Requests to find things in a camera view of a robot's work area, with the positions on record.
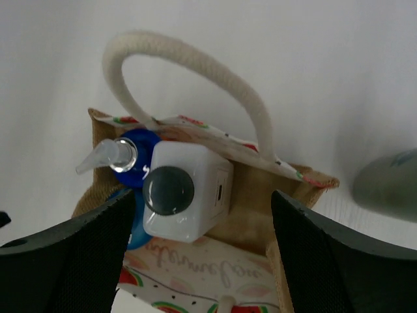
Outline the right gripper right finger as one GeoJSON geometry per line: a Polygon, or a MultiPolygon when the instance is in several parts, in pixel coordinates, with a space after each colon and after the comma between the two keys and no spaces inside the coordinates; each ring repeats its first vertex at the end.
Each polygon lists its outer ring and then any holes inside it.
{"type": "Polygon", "coordinates": [[[271,209],[295,312],[415,312],[416,251],[329,219],[282,191],[271,209]]]}

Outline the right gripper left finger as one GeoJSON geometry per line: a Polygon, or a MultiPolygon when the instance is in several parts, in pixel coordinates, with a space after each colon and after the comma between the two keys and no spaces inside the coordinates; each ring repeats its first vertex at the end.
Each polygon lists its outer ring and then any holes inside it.
{"type": "Polygon", "coordinates": [[[1,311],[110,312],[135,210],[126,191],[1,246],[1,311]]]}

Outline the watermelon print canvas bag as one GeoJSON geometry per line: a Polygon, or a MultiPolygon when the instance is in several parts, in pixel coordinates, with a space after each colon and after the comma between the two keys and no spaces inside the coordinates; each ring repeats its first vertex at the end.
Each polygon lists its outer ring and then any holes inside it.
{"type": "Polygon", "coordinates": [[[153,130],[164,143],[199,143],[234,167],[229,214],[190,243],[156,237],[127,251],[120,289],[164,312],[292,312],[275,237],[272,193],[283,191],[313,207],[325,190],[339,185],[338,180],[274,156],[272,125],[260,96],[240,76],[193,46],[159,33],[129,31],[109,41],[102,69],[129,117],[89,110],[93,145],[125,130],[153,130]],[[244,142],[182,115],[157,120],[146,113],[122,73],[124,61],[139,54],[184,66],[228,92],[250,116],[257,142],[244,142]]]}

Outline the grey-green bottle beige cap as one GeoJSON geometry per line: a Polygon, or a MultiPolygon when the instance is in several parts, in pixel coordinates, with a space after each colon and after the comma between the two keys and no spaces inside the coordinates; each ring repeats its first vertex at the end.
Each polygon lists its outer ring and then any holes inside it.
{"type": "Polygon", "coordinates": [[[354,178],[352,198],[375,213],[416,222],[416,149],[380,157],[362,168],[354,178]]]}

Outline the dark blue pump bottle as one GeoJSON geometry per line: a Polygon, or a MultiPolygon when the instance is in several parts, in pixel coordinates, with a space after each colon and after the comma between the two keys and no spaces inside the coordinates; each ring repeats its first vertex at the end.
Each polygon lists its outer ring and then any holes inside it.
{"type": "Polygon", "coordinates": [[[109,167],[120,183],[141,188],[150,172],[154,147],[161,140],[143,128],[129,130],[114,140],[106,138],[76,167],[76,173],[109,167]]]}

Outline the white square bottle grey cap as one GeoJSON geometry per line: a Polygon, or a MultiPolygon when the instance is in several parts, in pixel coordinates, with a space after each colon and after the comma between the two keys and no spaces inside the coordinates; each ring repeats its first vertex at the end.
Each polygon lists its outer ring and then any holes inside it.
{"type": "Polygon", "coordinates": [[[143,183],[143,229],[153,237],[191,243],[229,214],[233,165],[196,143],[155,145],[143,183]]]}

